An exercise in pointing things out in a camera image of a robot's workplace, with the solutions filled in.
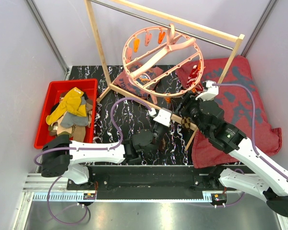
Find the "pink round clip hanger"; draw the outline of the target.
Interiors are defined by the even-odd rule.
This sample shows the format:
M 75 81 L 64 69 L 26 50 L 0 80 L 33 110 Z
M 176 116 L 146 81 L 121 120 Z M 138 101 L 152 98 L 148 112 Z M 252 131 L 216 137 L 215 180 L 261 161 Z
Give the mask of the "pink round clip hanger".
M 123 70 L 129 80 L 152 97 L 153 100 L 165 97 L 181 97 L 187 92 L 202 91 L 201 78 L 204 71 L 203 54 L 196 38 L 176 32 L 174 24 L 170 29 L 161 26 L 150 26 L 133 33 L 125 42 L 122 50 Z M 168 77 L 178 75 L 178 72 L 191 65 L 185 80 L 181 80 L 179 90 L 160 90 L 157 85 Z M 197 80 L 187 88 L 187 79 L 194 65 L 200 67 Z M 145 85 L 136 81 L 150 68 L 159 67 L 163 73 Z

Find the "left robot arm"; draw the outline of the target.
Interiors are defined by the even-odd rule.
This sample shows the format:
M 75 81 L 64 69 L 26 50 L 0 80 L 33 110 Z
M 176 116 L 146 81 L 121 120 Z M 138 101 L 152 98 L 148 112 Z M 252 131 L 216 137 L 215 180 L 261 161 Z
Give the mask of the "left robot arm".
M 160 149 L 168 126 L 155 123 L 152 129 L 141 129 L 130 139 L 115 143 L 83 143 L 63 134 L 46 144 L 40 155 L 41 175 L 45 178 L 65 177 L 88 190 L 94 185 L 86 162 L 110 162 L 137 165 Z

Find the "red white striped sock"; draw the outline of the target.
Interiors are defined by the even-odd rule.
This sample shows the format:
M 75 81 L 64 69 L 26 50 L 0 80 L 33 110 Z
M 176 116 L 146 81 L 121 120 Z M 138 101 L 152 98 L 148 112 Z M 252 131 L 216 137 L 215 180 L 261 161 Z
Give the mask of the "red white striped sock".
M 199 75 L 200 67 L 198 65 L 194 65 L 191 73 L 188 76 L 186 87 L 189 88 L 192 84 L 197 80 Z

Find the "orange clothespin front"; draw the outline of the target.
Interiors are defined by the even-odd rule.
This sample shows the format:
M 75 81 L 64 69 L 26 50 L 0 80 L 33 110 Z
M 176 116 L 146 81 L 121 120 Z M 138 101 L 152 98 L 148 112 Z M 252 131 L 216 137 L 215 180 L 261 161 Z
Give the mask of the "orange clothespin front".
M 165 97 L 167 103 L 171 103 L 171 97 Z

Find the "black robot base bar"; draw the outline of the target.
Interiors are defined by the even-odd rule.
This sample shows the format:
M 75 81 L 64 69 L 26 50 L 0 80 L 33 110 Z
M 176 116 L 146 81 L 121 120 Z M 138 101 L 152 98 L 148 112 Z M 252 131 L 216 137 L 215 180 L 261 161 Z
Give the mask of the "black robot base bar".
M 192 166 L 97 165 L 89 166 L 90 181 L 77 185 L 71 179 L 68 190 L 110 191 L 119 187 L 183 187 L 195 190 L 223 190 L 211 175 L 214 167 L 196 169 Z

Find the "brown yellow argyle sock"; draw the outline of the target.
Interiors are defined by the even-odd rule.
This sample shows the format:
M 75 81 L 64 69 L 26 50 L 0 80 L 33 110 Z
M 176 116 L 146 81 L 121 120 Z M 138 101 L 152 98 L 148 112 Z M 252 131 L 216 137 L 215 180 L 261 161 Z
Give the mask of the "brown yellow argyle sock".
M 165 151 L 168 147 L 168 140 L 167 138 L 163 137 L 159 143 L 158 150 L 159 151 Z

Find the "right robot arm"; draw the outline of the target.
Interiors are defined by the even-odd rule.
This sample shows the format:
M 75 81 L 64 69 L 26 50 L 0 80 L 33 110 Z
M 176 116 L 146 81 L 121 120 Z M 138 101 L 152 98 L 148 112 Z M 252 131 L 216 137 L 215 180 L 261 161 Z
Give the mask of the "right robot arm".
M 208 178 L 214 190 L 230 187 L 264 201 L 275 213 L 288 217 L 288 170 L 256 147 L 254 140 L 224 120 L 224 110 L 214 100 L 194 93 L 183 96 L 177 111 L 191 119 L 200 133 L 217 150 L 241 161 L 256 178 L 218 166 Z

